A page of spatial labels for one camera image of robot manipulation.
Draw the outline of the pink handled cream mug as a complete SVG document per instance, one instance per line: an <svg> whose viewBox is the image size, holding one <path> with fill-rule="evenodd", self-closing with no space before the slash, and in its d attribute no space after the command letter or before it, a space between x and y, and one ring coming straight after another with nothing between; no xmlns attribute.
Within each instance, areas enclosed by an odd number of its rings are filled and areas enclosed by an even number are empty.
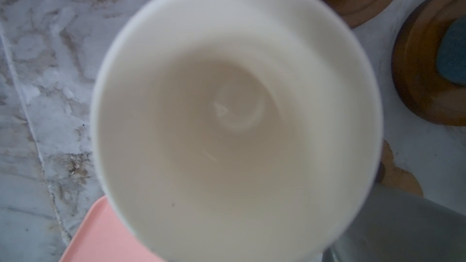
<svg viewBox="0 0 466 262"><path fill-rule="evenodd" d="M167 262L308 262L381 157L371 63L321 0L151 0L106 53L93 157L123 224Z"/></svg>

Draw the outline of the cork paw coaster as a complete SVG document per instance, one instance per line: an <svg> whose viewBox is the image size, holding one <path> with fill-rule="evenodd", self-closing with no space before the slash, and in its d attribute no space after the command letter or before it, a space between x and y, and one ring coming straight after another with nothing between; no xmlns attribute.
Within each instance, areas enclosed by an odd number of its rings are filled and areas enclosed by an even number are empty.
<svg viewBox="0 0 466 262"><path fill-rule="evenodd" d="M395 165L393 151L386 140L383 141L381 161L375 182L419 197L424 196L421 185L415 176Z"/></svg>

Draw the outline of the teal handled cream mug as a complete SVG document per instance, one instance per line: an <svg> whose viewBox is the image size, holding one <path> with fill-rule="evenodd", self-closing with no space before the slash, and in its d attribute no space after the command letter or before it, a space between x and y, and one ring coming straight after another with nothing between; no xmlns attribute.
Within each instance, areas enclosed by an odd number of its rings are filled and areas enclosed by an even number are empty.
<svg viewBox="0 0 466 262"><path fill-rule="evenodd" d="M466 217L425 198L376 184L324 262L463 262Z"/></svg>

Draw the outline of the light blue patterned mug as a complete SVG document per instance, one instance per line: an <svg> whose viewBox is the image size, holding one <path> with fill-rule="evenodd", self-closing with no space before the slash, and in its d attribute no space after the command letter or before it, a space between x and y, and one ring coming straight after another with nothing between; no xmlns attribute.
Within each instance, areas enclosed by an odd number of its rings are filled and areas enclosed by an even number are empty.
<svg viewBox="0 0 466 262"><path fill-rule="evenodd" d="M466 86L466 17L456 19L446 30L438 48L437 70L444 79Z"/></svg>

